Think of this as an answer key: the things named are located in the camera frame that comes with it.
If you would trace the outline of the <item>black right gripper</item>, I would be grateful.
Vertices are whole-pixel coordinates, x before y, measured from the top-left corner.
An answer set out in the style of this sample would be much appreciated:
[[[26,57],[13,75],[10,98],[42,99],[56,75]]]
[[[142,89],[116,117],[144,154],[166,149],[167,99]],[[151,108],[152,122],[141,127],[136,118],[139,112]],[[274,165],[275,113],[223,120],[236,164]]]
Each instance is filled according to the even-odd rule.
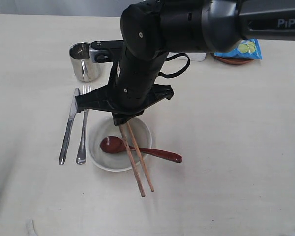
[[[89,54],[94,62],[113,65],[107,85],[75,97],[78,113],[86,109],[110,112],[114,125],[119,126],[174,95],[170,85],[155,83],[167,52],[144,61],[132,55],[122,40],[111,40],[92,42]]]

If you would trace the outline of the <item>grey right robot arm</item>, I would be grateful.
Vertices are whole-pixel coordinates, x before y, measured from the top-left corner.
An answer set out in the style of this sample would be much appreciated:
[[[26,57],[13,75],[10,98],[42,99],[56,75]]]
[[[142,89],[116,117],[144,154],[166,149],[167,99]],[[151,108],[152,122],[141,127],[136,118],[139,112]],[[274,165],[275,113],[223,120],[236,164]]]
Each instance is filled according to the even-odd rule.
[[[107,85],[76,97],[77,112],[110,112],[116,126],[163,99],[161,68],[174,56],[226,53],[248,39],[295,41],[295,0],[145,0],[120,18],[122,40],[94,41],[97,63],[111,62]]]

